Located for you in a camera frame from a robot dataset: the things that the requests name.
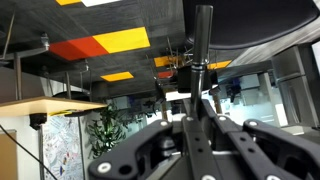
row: wooden shelf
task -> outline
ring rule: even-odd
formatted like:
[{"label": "wooden shelf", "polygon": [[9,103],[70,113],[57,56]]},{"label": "wooden shelf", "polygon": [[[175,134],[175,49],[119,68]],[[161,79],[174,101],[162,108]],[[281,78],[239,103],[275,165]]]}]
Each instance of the wooden shelf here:
[{"label": "wooden shelf", "polygon": [[0,104],[0,117],[50,114],[65,110],[89,110],[106,106],[106,104],[43,96]]}]

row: wooden panel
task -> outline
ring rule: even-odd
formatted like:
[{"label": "wooden panel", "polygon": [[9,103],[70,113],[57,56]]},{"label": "wooden panel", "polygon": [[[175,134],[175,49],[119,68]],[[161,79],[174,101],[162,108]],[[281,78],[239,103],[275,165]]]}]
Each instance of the wooden panel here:
[{"label": "wooden panel", "polygon": [[0,116],[25,116],[36,113],[57,113],[65,110],[88,110],[107,106],[106,104],[75,101],[69,99],[37,97],[0,104]]},{"label": "wooden panel", "polygon": [[[16,138],[15,131],[9,131],[9,134]],[[0,179],[17,180],[17,145],[1,131],[0,147]]]}]

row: orange ceiling panel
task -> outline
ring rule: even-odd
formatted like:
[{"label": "orange ceiling panel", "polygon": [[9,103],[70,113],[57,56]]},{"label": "orange ceiling panel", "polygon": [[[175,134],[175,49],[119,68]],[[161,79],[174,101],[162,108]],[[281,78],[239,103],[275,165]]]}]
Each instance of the orange ceiling panel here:
[{"label": "orange ceiling panel", "polygon": [[165,71],[165,72],[159,72],[158,73],[158,77],[160,79],[162,79],[162,78],[170,78],[171,76],[173,76],[173,73],[171,71]]},{"label": "orange ceiling panel", "polygon": [[93,37],[53,43],[50,51],[69,61],[109,54]]}]

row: black rod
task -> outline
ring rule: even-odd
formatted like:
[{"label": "black rod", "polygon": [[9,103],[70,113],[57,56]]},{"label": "black rod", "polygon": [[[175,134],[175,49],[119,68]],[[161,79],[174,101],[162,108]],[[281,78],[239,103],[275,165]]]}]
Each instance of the black rod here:
[{"label": "black rod", "polygon": [[17,53],[14,53],[14,70],[16,73],[16,99],[22,100],[21,59]]},{"label": "black rod", "polygon": [[196,7],[194,60],[191,66],[191,112],[199,112],[204,73],[208,62],[212,13],[212,6],[198,5]]},{"label": "black rod", "polygon": [[65,78],[66,78],[66,86],[67,86],[67,98],[72,99],[71,97],[71,85],[70,85],[70,77],[69,73],[65,72]]}]

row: pipe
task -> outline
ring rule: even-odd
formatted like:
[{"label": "pipe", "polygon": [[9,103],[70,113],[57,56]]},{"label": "pipe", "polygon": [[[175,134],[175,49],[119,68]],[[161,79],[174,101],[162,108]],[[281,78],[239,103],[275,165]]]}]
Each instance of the pipe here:
[{"label": "pipe", "polygon": [[158,76],[156,75],[155,70],[154,70],[154,61],[152,61],[152,60],[149,61],[149,56],[147,54],[146,54],[146,58],[147,58],[147,61],[150,62],[150,67],[151,67],[151,71],[152,71],[152,74],[153,74],[153,78],[155,80],[157,80]]},{"label": "pipe", "polygon": [[70,78],[69,78],[69,73],[66,72],[66,85],[67,85],[67,98],[71,99],[71,85],[70,85]]},{"label": "pipe", "polygon": [[51,80],[49,78],[49,75],[47,76],[47,83],[48,83],[50,91],[51,91],[51,96],[53,96],[54,94],[53,94],[53,89],[52,89]]},{"label": "pipe", "polygon": [[89,73],[90,73],[89,98],[90,98],[90,102],[92,102],[92,74],[91,74],[91,69],[89,70]]},{"label": "pipe", "polygon": [[[25,51],[20,51],[20,52],[15,52],[15,53],[17,53],[20,58],[26,58],[26,57],[35,56],[35,55],[49,51],[50,44],[49,44],[49,38],[48,38],[47,34],[43,34],[41,36],[41,42],[43,44],[43,47],[41,47],[41,48],[25,50]],[[6,61],[13,60],[15,53],[7,54],[6,57],[3,58],[3,60],[6,60]]]},{"label": "pipe", "polygon": [[194,59],[191,66],[191,112],[199,112],[204,73],[209,53],[213,7],[196,7]]},{"label": "pipe", "polygon": [[170,50],[170,55],[173,58],[173,52],[172,52],[172,48],[171,48],[171,43],[170,43],[169,37],[167,37],[167,42],[168,42],[168,46],[169,46],[169,50]]},{"label": "pipe", "polygon": [[8,32],[8,35],[7,35],[6,44],[4,46],[2,57],[0,58],[1,60],[6,59],[6,54],[7,54],[10,38],[11,38],[12,26],[13,26],[15,15],[16,15],[16,8],[14,8],[14,10],[13,10],[13,15],[12,15],[10,26],[9,26],[9,32]]},{"label": "pipe", "polygon": [[88,65],[88,61],[85,59],[85,63],[86,63],[86,70],[81,71],[80,72],[80,86],[81,86],[81,92],[83,92],[83,76],[82,73],[86,73],[89,71],[89,65]]},{"label": "pipe", "polygon": [[16,72],[16,99],[22,100],[21,59],[17,53],[14,53],[14,69]]}]

